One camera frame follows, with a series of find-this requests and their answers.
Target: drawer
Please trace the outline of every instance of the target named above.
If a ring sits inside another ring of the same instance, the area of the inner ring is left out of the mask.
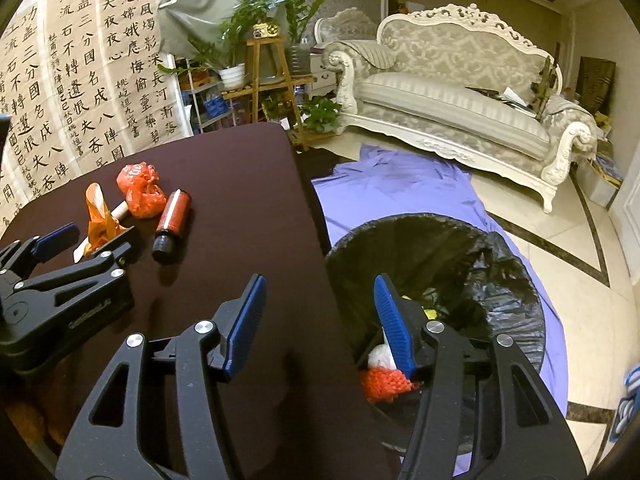
[[[315,83],[311,83],[311,89],[324,88],[325,86],[335,86],[335,72],[325,70],[324,72],[315,73],[318,79]]]
[[[322,54],[311,55],[311,72],[323,72],[326,67],[322,64]]]

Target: dark brown table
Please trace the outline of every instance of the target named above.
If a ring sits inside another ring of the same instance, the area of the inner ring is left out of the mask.
[[[142,257],[127,269],[135,307],[31,387],[50,426],[68,431],[127,335],[177,335],[238,297],[259,272],[267,279],[268,304],[248,364],[232,384],[220,387],[245,476],[388,480],[385,453],[324,270],[303,192],[308,183],[300,179],[279,126],[242,126],[178,140],[81,176],[27,204],[2,243],[67,222],[85,233],[88,184],[100,183],[115,207],[123,199],[117,174],[124,164],[143,160],[158,169],[165,193],[180,187],[193,197],[186,256],[177,266],[158,266],[150,254],[158,219],[124,221],[136,225],[145,241]],[[37,273],[71,263],[68,250]]]

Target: purple cloth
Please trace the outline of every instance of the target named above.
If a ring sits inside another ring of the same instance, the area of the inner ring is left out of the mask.
[[[339,164],[332,176],[315,180],[314,187],[332,244],[365,222],[402,213],[437,213],[500,233],[523,261],[540,296],[546,324],[540,377],[566,415],[568,366],[562,323],[533,267],[486,213],[467,173],[437,157],[363,145],[358,162]]]

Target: red knitted item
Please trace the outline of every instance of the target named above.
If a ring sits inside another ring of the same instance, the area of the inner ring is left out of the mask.
[[[360,372],[360,383],[371,404],[381,400],[393,402],[398,395],[418,387],[409,381],[400,370],[385,370],[384,368],[371,368]]]

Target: sofa armrest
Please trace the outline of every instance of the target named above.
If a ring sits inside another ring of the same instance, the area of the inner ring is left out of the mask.
[[[371,40],[334,41],[322,53],[322,63],[333,72],[342,72],[336,91],[338,104],[348,114],[358,113],[354,85],[370,75],[390,68],[395,54]]]
[[[572,162],[595,158],[598,127],[593,116],[561,96],[552,96],[542,111],[542,126],[549,135],[548,164],[542,180],[558,186],[567,178]]]

